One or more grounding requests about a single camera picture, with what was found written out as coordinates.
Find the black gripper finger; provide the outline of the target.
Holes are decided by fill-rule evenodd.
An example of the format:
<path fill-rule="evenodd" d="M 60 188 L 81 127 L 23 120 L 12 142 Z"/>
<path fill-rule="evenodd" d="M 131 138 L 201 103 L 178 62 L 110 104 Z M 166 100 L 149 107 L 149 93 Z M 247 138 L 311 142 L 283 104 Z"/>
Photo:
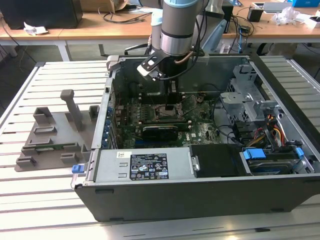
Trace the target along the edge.
<path fill-rule="evenodd" d="M 172 81 L 172 101 L 174 104 L 179 100 L 179 82 Z"/>
<path fill-rule="evenodd" d="M 175 104 L 175 82 L 165 81 L 165 109 L 171 110 Z"/>

